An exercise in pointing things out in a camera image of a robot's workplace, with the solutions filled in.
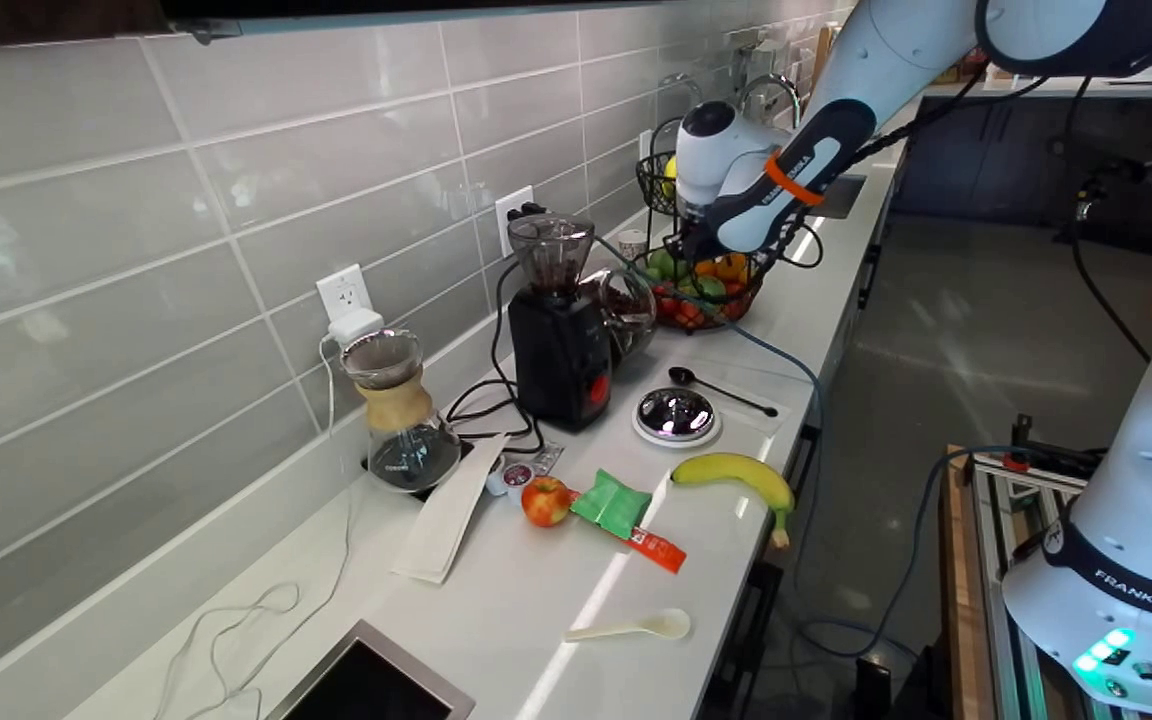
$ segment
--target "floor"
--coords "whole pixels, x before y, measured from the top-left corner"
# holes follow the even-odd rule
[[[1152,349],[1152,256],[1086,251]],[[799,498],[795,556],[744,715],[856,715],[853,662],[833,653],[871,643],[903,561],[919,550],[907,591],[871,643],[901,687],[912,658],[939,637],[938,499],[919,544],[912,524],[944,446],[1005,446],[1017,412],[1047,446],[1109,446],[1141,370],[1054,231],[895,218],[875,297],[826,403],[819,466]]]

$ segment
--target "teal light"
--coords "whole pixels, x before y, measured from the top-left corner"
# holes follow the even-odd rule
[[[1111,649],[1128,649],[1132,637],[1128,637],[1128,632],[1109,632],[1105,643],[1111,643]]]

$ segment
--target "bowl of fruit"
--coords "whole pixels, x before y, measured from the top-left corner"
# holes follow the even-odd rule
[[[650,248],[640,274],[652,282],[655,326],[710,328],[738,326],[757,297],[757,259],[730,251],[687,265],[677,248]]]

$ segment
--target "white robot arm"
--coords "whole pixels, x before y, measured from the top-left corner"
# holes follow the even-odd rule
[[[677,143],[683,244],[768,248],[967,49],[1028,78],[1152,63],[1152,0],[859,0],[790,149],[724,104]],[[1152,713],[1152,370],[1069,524],[1005,579],[1021,632],[1109,706]]]

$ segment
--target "yellow banana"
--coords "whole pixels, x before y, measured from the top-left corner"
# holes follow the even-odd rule
[[[790,550],[790,507],[791,507],[791,494],[790,479],[744,451],[704,451],[704,455],[687,455],[670,471],[677,485],[696,490],[696,485],[744,485],[757,498],[763,498],[768,512],[774,512],[774,550]]]

